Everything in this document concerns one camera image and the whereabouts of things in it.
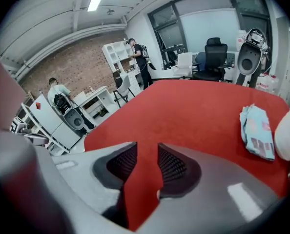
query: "person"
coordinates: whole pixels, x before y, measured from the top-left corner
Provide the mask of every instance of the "person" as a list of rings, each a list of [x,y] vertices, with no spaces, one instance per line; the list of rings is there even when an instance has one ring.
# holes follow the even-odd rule
[[[52,107],[55,106],[55,95],[63,94],[70,100],[70,103],[74,103],[73,100],[70,98],[70,90],[67,89],[64,85],[58,84],[57,80],[55,78],[51,78],[48,81],[49,85],[51,86],[50,90],[47,94],[47,99]],[[85,125],[90,129],[94,129],[94,125],[83,115],[83,109],[80,109],[78,105],[73,104],[73,108],[81,115],[82,119],[84,120]],[[80,133],[83,135],[87,134],[87,130],[83,127],[80,129]]]
[[[153,81],[148,71],[147,60],[142,55],[142,47],[139,44],[137,44],[133,38],[129,39],[128,44],[130,44],[131,47],[134,47],[134,54],[130,55],[130,57],[136,59],[137,65],[139,66],[141,71],[144,89],[146,89],[148,85],[153,84]]]

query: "crumpled fabric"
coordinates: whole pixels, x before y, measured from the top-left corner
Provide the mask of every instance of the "crumpled fabric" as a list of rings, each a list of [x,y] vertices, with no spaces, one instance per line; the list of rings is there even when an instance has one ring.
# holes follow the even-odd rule
[[[252,104],[243,107],[239,119],[246,149],[252,154],[273,161],[274,144],[266,111]]]

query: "brick wall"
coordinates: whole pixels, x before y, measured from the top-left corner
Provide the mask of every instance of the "brick wall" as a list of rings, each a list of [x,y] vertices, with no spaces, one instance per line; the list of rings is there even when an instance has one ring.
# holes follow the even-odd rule
[[[55,77],[71,91],[72,97],[81,91],[89,92],[89,86],[93,89],[107,86],[111,93],[116,84],[102,46],[123,38],[126,38],[124,31],[116,31],[74,42],[42,60],[21,80],[21,86],[36,97],[39,90],[46,95],[50,89],[48,80]],[[122,62],[124,69],[129,66],[128,62]]]

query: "ceiling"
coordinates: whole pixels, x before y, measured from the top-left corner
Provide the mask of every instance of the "ceiling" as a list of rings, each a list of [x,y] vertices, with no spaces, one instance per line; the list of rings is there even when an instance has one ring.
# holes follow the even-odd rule
[[[90,1],[18,1],[0,25],[1,62],[14,74],[24,61],[66,35],[93,26],[126,23],[125,16],[146,0],[102,0],[96,11],[87,12]]]

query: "red table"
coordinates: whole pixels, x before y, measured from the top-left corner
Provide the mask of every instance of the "red table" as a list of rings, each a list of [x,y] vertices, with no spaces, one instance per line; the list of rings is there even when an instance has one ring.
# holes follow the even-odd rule
[[[159,204],[156,192],[163,186],[157,165],[159,142],[233,161],[279,196],[286,194],[289,164],[278,155],[273,162],[263,160],[244,148],[239,113],[253,103],[267,112],[274,135],[289,110],[280,97],[227,83],[160,80],[88,135],[86,151],[138,142],[137,164],[124,185],[130,230],[136,230]]]

